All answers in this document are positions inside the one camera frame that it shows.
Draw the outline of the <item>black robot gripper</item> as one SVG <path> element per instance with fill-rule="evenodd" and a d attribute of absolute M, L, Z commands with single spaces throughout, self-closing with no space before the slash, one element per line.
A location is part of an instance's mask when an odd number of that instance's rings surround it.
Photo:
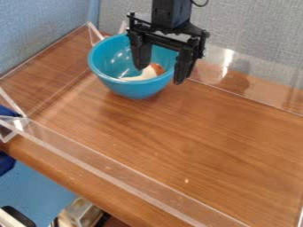
<path fill-rule="evenodd" d="M 209 33 L 191 22 L 193 0 L 151 0 L 151 13 L 128 14 L 133 65 L 143 70 L 151 64 L 152 45 L 177 51 L 173 83 L 191 76 L 197 59 L 204 56 Z"/>

